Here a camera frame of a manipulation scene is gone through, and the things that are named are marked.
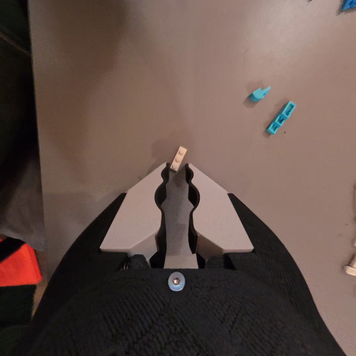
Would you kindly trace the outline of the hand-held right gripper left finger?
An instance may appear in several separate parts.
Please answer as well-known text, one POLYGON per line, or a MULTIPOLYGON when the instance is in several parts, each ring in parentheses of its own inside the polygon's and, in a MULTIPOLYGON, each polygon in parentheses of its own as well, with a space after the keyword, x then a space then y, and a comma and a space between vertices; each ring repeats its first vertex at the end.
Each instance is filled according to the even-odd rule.
POLYGON ((101 245, 102 252, 123 252, 129 257, 143 255, 148 261, 158 251, 157 235, 162 212, 156 192, 169 168, 163 163, 127 192, 101 245))

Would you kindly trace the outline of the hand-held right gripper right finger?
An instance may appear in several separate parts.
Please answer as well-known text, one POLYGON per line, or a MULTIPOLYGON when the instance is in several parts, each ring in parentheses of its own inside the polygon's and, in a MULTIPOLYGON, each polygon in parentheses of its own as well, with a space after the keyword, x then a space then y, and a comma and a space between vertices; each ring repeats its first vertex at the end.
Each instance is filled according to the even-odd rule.
POLYGON ((192 253, 205 260, 226 253, 253 251, 253 244, 229 193, 190 163, 185 165, 189 213, 188 241, 192 253))

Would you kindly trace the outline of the pile of white lego pieces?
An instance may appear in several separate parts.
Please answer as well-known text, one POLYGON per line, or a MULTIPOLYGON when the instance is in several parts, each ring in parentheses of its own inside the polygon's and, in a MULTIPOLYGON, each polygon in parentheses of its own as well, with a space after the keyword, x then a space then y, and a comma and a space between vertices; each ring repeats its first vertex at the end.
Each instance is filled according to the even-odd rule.
POLYGON ((344 272, 348 275, 356 276, 356 254, 354 254, 344 266, 344 272))

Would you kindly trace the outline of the light blue narrow lego plate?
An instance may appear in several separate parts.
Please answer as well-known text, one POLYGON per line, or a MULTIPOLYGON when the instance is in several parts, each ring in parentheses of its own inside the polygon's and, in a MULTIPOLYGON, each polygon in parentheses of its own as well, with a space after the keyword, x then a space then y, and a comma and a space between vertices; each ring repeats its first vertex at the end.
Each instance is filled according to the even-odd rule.
POLYGON ((285 121, 291 117, 295 108, 296 104, 294 102, 287 102, 266 128, 266 132, 270 135, 276 134, 277 131, 284 125, 285 121))

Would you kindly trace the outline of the light blue lego clip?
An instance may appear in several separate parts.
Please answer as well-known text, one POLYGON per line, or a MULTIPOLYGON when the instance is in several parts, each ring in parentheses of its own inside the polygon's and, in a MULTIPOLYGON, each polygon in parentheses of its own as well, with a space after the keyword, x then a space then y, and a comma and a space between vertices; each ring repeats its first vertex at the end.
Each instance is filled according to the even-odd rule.
POLYGON ((268 86, 266 88, 258 88, 254 90, 251 94, 249 94, 248 99, 252 102, 259 102, 262 100, 271 90, 271 86, 268 86))

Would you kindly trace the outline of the orange-red object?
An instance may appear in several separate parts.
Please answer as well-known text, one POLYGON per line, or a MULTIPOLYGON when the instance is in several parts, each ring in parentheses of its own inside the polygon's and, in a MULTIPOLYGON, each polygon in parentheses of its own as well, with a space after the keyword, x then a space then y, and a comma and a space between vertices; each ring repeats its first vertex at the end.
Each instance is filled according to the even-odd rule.
POLYGON ((41 281, 35 251, 27 243, 0 264, 0 287, 37 285, 41 281))

